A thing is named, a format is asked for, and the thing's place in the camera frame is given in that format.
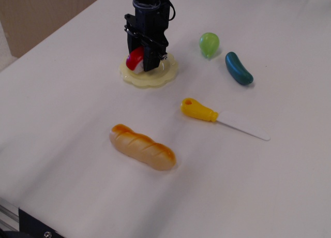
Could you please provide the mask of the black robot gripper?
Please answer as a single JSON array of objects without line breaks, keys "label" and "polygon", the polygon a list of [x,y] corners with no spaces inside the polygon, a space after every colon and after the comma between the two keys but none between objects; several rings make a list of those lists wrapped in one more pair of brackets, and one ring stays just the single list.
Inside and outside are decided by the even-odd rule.
[{"label": "black robot gripper", "polygon": [[136,9],[134,15],[126,14],[125,19],[129,54],[139,47],[146,46],[144,71],[157,68],[160,62],[168,57],[166,47],[169,43],[164,33],[169,26],[169,5],[161,5],[152,11]]}]

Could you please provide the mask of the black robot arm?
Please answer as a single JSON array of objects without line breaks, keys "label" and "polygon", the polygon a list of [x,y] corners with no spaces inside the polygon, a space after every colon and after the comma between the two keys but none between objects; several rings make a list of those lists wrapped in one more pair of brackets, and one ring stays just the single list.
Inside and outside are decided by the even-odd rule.
[{"label": "black robot arm", "polygon": [[133,0],[135,14],[126,14],[125,31],[128,50],[143,48],[143,70],[151,71],[167,57],[168,40],[165,31],[168,29],[170,9],[169,0]]}]

